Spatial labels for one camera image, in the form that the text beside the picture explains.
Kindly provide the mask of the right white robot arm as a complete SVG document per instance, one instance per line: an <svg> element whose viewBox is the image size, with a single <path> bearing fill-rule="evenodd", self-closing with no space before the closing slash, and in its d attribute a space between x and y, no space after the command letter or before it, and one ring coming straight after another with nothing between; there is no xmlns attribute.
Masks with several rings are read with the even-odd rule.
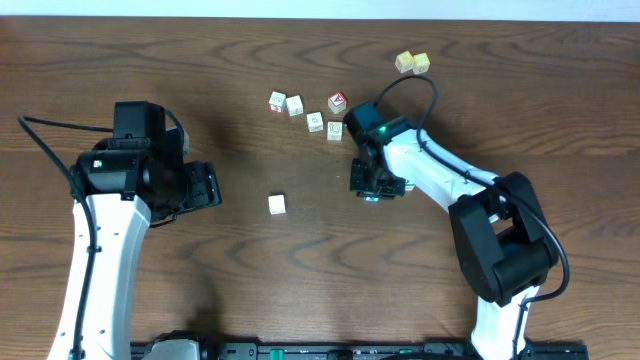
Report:
<svg viewBox="0 0 640 360"><path fill-rule="evenodd" d="M518 358L530 305L544 298L540 285L568 264L530 181L464 162L405 117L349 115L343 123L360 151L353 191L393 199L411 182L448 213L459 266L478 297L471 344L482 359Z"/></svg>

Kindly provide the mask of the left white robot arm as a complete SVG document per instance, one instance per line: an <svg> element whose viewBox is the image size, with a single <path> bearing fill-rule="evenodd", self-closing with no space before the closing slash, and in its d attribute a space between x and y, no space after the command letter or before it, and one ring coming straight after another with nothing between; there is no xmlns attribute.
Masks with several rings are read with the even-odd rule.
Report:
<svg viewBox="0 0 640 360"><path fill-rule="evenodd" d="M215 170L185 162L189 145L106 140L69 168L74 246L51 359L131 359L136 271L148 230L220 204Z"/></svg>

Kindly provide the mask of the plain white wooden block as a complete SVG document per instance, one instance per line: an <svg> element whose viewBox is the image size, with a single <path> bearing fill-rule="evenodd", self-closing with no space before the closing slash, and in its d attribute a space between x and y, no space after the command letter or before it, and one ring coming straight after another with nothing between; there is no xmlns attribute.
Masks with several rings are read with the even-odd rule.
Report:
<svg viewBox="0 0 640 360"><path fill-rule="evenodd" d="M283 194L271 195L268 197L268 206L271 215L286 213L286 202Z"/></svg>

